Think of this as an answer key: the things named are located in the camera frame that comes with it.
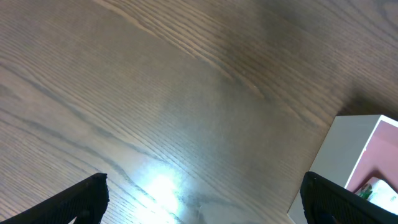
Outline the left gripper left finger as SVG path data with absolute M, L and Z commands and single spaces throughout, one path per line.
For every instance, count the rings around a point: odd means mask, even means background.
M 109 202 L 105 173 L 96 173 L 3 224 L 99 224 Z

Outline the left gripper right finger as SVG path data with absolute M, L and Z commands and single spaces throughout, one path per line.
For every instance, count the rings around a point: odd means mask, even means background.
M 304 175 L 300 196 L 303 213 L 309 224 L 397 223 L 397 215 L 312 171 Z

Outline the green and white small packet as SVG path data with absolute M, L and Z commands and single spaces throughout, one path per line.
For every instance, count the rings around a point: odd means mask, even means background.
M 384 180 L 371 177 L 355 194 L 388 212 L 398 213 L 397 192 Z

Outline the white box with pink interior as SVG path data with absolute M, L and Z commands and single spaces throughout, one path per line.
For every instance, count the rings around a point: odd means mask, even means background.
M 371 177 L 397 192 L 397 121 L 384 115 L 337 116 L 309 171 L 354 194 Z M 294 224 L 307 223 L 300 191 L 287 215 Z

